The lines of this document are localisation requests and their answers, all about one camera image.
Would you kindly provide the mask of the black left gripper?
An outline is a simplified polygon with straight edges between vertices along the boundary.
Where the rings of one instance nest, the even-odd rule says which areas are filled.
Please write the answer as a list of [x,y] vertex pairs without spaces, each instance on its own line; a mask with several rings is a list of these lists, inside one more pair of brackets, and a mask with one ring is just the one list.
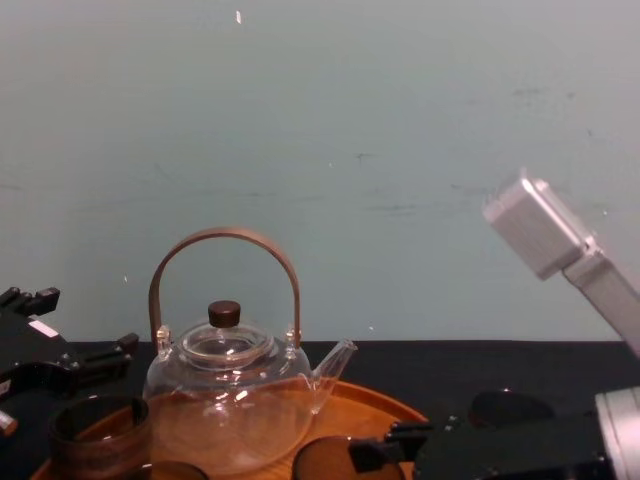
[[41,320],[56,310],[60,290],[51,287],[34,294],[10,287],[1,294],[1,379],[11,378],[26,365],[56,363],[71,375],[73,386],[98,386],[124,378],[139,345],[129,333],[113,343],[81,353]]

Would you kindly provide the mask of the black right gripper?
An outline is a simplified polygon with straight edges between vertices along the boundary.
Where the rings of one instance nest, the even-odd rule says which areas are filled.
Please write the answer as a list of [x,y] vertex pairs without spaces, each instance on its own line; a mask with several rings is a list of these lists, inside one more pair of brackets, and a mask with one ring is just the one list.
[[428,421],[394,422],[384,441],[352,439],[348,453],[353,467],[357,473],[369,473],[415,461],[413,477],[434,480],[609,477],[608,455],[593,414],[497,429],[460,428],[427,440],[433,430]]

